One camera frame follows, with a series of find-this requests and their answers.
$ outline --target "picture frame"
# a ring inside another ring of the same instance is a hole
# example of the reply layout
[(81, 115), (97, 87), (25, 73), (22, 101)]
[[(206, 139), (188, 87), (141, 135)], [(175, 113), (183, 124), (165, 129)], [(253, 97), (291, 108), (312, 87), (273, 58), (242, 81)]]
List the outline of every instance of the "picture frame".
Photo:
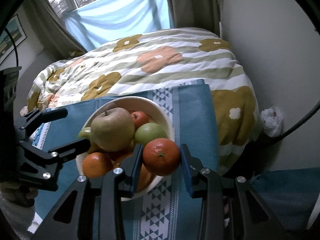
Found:
[[(23, 42), (27, 38), (27, 35), (22, 28), (18, 14), (11, 18), (6, 27), (10, 32), (17, 47), (21, 42)], [(10, 55), (12, 51), (14, 51), (13, 44), (10, 40), (10, 37), (4, 31), (0, 35), (0, 65)]]

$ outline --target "striped bedding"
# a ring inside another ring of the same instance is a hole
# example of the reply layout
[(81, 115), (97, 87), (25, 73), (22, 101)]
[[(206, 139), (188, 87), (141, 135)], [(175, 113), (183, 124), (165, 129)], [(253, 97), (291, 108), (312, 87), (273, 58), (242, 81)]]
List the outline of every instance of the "striped bedding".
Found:
[(28, 95), (28, 111), (103, 96), (209, 84), (219, 132), (219, 172), (225, 173), (262, 129), (252, 84), (230, 44), (198, 28), (138, 34), (108, 42), (41, 71)]

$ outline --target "fruit bowl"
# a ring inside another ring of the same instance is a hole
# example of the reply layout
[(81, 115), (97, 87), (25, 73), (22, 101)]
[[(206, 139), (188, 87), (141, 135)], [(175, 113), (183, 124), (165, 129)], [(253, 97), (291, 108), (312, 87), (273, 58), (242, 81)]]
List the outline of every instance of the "fruit bowl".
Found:
[[(111, 103), (115, 103), (118, 107), (124, 108), (129, 112), (131, 111), (144, 112), (151, 118), (152, 121), (161, 125), (164, 131), (167, 133), (168, 138), (174, 141), (173, 127), (166, 112), (160, 106), (158, 106), (155, 102), (142, 97), (122, 97), (104, 104), (89, 117), (89, 119), (83, 125), (83, 128), (90, 127), (92, 120), (99, 114), (103, 113), (105, 109), (108, 107), (108, 105)], [(87, 156), (88, 156), (87, 153), (82, 153), (76, 157), (76, 165), (80, 175), (83, 175), (82, 162)], [(161, 179), (162, 177), (155, 176), (155, 178), (151, 181), (149, 186), (146, 187), (144, 190), (140, 192), (136, 192), (132, 198), (121, 198), (121, 200), (127, 201), (148, 193), (161, 181)]]

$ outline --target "curtain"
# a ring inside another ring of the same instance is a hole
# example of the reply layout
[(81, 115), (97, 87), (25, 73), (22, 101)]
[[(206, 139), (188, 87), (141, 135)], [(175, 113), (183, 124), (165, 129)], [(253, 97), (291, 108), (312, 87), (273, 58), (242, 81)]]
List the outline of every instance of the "curtain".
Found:
[(65, 29), (48, 0), (25, 0), (23, 8), (40, 42), (57, 59), (68, 58), (71, 51), (86, 52)]
[(217, 0), (168, 0), (175, 28), (198, 27), (220, 36)]
[(97, 0), (64, 14), (67, 30), (87, 49), (131, 35), (169, 29), (167, 0)]

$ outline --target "pear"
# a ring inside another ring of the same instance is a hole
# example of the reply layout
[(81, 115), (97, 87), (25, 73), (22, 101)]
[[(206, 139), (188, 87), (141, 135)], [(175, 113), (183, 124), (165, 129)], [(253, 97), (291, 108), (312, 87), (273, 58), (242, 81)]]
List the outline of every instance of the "pear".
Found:
[(78, 139), (80, 138), (87, 138), (88, 140), (91, 140), (91, 127), (82, 128), (78, 134)]
[(107, 152), (126, 149), (134, 132), (130, 113), (119, 107), (99, 114), (91, 123), (91, 140)]

